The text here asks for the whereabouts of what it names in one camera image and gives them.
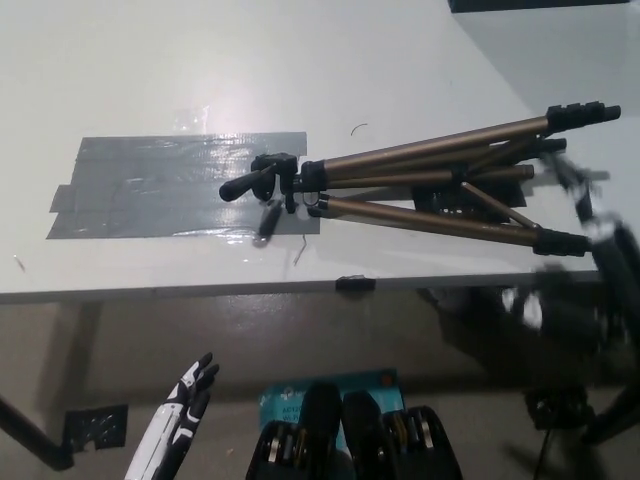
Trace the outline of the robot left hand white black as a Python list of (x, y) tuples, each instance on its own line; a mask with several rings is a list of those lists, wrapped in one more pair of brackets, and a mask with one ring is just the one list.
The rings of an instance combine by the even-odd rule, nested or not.
[(155, 411), (124, 476), (174, 479), (192, 445), (219, 372), (212, 352), (195, 361)]

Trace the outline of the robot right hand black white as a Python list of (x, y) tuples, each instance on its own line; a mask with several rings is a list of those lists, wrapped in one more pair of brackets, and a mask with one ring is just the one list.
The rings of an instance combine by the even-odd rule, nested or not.
[(556, 154), (542, 161), (572, 200), (602, 279), (626, 306), (639, 303), (639, 246), (620, 216), (605, 207), (591, 179)]

